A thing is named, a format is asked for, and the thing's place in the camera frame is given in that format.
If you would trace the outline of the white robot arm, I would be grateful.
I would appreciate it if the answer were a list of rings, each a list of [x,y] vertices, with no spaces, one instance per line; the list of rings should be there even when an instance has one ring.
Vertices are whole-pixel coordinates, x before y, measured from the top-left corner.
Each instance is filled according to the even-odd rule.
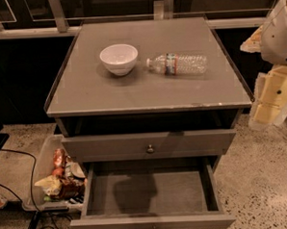
[[[240,48],[243,52],[260,53],[273,66],[255,80],[249,127],[260,131],[271,125],[280,126],[287,116],[287,0],[279,0],[263,25]]]

